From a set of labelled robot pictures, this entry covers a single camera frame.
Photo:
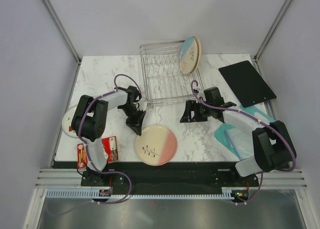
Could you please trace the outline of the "pink and cream plate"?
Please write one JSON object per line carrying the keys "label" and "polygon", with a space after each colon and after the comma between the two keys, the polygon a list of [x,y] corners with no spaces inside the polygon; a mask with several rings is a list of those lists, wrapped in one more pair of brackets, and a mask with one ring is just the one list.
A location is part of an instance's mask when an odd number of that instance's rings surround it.
{"label": "pink and cream plate", "polygon": [[176,154],[178,140],[166,126],[151,125],[135,139],[134,150],[142,162],[149,166],[162,166]]}

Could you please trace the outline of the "metal wire dish rack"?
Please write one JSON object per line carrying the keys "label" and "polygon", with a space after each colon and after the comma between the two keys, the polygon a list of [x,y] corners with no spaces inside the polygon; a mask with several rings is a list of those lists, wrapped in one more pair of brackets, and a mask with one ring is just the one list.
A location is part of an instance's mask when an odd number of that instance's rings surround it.
{"label": "metal wire dish rack", "polygon": [[198,82],[198,89],[204,89],[198,69],[191,74],[183,74],[180,70],[183,43],[183,40],[178,40],[147,43],[139,47],[145,99],[152,106],[193,100],[193,80]]}

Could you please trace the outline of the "green and cream plate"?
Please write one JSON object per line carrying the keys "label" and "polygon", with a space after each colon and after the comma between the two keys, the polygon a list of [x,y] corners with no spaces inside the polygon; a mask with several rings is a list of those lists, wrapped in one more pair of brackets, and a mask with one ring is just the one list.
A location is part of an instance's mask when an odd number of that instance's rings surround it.
{"label": "green and cream plate", "polygon": [[195,66],[192,70],[191,73],[194,73],[196,71],[196,69],[198,68],[199,66],[199,63],[200,63],[200,59],[201,59],[201,55],[202,55],[202,45],[201,45],[201,42],[199,40],[199,38],[197,36],[192,36],[192,38],[196,41],[196,44],[197,44],[197,47],[198,47],[198,54],[197,54],[197,60],[196,60],[196,63],[195,63]]}

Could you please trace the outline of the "blue and cream plate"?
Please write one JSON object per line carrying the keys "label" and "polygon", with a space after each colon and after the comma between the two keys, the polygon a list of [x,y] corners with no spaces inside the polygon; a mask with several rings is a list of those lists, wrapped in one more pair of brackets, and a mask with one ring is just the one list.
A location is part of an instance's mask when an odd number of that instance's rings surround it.
{"label": "blue and cream plate", "polygon": [[182,74],[191,74],[198,57],[198,45],[191,37],[186,39],[181,47],[179,55],[179,68]]}

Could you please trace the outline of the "watermelon pattern plate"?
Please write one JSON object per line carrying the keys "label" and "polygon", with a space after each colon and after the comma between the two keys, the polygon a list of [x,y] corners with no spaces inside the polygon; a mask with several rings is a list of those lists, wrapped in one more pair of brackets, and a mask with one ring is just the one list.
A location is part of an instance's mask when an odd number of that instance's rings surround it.
{"label": "watermelon pattern plate", "polygon": [[72,119],[73,119],[74,114],[76,112],[76,109],[77,109],[76,105],[74,105],[71,108],[69,108],[65,112],[65,114],[64,114],[64,116],[62,118],[62,122],[61,122],[61,128],[62,128],[63,132],[67,136],[69,136],[71,138],[77,138],[78,137],[76,132],[73,130],[72,125],[71,125],[72,124]]}

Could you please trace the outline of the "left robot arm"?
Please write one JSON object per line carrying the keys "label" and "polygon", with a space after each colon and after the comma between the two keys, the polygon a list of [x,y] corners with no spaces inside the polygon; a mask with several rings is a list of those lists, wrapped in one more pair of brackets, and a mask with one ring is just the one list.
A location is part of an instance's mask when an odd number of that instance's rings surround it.
{"label": "left robot arm", "polygon": [[117,87],[96,98],[82,95],[71,121],[71,128],[82,141],[86,153],[86,169],[82,176],[82,186],[105,186],[110,174],[105,170],[108,162],[102,136],[106,128],[107,114],[112,109],[120,109],[127,116],[125,124],[136,135],[142,135],[143,120],[146,111],[138,109],[136,103],[142,98],[141,90],[136,86]]}

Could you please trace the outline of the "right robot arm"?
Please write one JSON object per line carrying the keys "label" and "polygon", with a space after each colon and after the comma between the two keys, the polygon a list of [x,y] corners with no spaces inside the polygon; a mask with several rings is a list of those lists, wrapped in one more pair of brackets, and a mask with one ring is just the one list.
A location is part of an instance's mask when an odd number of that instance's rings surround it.
{"label": "right robot arm", "polygon": [[238,161],[229,173],[233,185],[240,186],[257,173],[295,169],[297,153],[282,121],[263,121],[235,103],[224,101],[217,87],[205,89],[201,96],[196,89],[192,92],[195,99],[185,102],[181,123],[206,122],[212,117],[251,137],[253,154]]}

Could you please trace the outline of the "red instruction card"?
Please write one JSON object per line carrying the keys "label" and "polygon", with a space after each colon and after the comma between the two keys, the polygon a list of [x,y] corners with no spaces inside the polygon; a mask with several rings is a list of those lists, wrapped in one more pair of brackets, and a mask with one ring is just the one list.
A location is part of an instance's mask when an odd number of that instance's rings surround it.
{"label": "red instruction card", "polygon": [[116,136],[99,138],[95,142],[86,145],[77,144],[77,169],[89,167],[94,171],[103,171],[108,163],[119,160],[118,144]]}

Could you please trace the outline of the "black square mat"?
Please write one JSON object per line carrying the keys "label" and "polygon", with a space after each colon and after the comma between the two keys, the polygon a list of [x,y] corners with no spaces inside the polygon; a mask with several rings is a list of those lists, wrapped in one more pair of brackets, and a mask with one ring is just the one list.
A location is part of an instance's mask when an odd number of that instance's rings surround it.
{"label": "black square mat", "polygon": [[248,60],[221,67],[218,71],[245,108],[277,98]]}

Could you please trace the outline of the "teal cutting mat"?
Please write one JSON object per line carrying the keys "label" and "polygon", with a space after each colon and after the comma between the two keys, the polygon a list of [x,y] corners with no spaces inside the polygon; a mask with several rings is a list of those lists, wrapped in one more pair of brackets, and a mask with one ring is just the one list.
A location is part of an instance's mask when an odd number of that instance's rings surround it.
{"label": "teal cutting mat", "polygon": [[[260,109],[258,109],[257,107],[253,106],[249,106],[249,107],[243,107],[242,105],[239,106],[239,108],[243,111],[245,111],[246,113],[264,121],[265,123],[271,123],[274,122],[275,119],[270,117],[269,115],[267,115],[266,113],[264,113],[263,111],[261,111]],[[225,148],[227,148],[231,153],[233,153],[236,157],[238,157],[236,155],[236,152],[234,151],[234,149],[232,149],[226,139],[226,135],[225,135],[225,131],[229,130],[229,129],[233,129],[237,127],[231,125],[231,124],[227,124],[227,123],[223,123],[215,132],[214,132],[214,137],[215,139],[220,142]]]}

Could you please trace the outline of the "left aluminium frame post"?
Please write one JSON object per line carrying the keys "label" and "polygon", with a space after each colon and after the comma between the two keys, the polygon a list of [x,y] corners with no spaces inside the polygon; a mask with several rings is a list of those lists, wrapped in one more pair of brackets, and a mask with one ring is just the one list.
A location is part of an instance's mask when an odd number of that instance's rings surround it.
{"label": "left aluminium frame post", "polygon": [[74,58],[74,60],[76,61],[76,63],[78,65],[81,64],[82,59],[79,55],[79,53],[77,52],[74,44],[72,43],[65,27],[63,26],[55,8],[53,7],[52,3],[50,0],[40,0],[43,4],[43,6],[45,7],[46,11],[48,12],[52,22],[54,23],[56,29],[58,30],[61,38],[63,39],[64,43],[66,44],[66,46],[68,47],[68,50],[70,51],[70,53],[72,54],[72,57]]}

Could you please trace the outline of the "aluminium frame post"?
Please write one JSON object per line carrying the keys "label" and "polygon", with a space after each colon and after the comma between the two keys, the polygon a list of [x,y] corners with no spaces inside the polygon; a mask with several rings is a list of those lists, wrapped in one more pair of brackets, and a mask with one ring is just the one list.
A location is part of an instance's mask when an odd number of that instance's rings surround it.
{"label": "aluminium frame post", "polygon": [[264,37],[261,45],[259,46],[257,52],[252,57],[253,61],[257,63],[261,56],[263,55],[264,51],[266,50],[267,46],[269,45],[270,41],[272,40],[276,30],[280,26],[282,20],[284,19],[286,13],[288,12],[291,4],[294,2],[294,0],[284,0],[282,6],[280,7],[276,17],[274,18],[270,28],[268,29],[268,32],[266,36]]}
{"label": "aluminium frame post", "polygon": [[66,44],[66,46],[68,47],[68,50],[70,51],[70,53],[72,54],[72,57],[74,58],[74,60],[76,61],[76,63],[78,65],[81,64],[82,59],[79,55],[79,53],[77,52],[74,44],[72,43],[65,27],[63,26],[55,8],[53,7],[52,3],[50,0],[40,0],[43,4],[43,6],[45,7],[46,11],[48,12],[52,22],[54,23],[56,29],[58,30],[61,38],[63,39],[64,43]]}

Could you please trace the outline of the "right aluminium frame post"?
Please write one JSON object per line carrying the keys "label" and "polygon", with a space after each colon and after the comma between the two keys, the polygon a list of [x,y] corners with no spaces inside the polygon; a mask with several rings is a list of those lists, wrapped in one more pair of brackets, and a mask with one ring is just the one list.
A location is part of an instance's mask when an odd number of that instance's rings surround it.
{"label": "right aluminium frame post", "polygon": [[274,18],[270,28],[268,29],[268,32],[266,36],[264,37],[261,45],[259,46],[257,52],[252,57],[253,61],[257,63],[261,56],[263,55],[264,51],[266,50],[267,46],[269,45],[270,41],[272,40],[276,30],[280,26],[282,20],[284,19],[286,13],[288,12],[291,4],[294,2],[294,0],[284,0],[282,6],[280,7],[276,17]]}

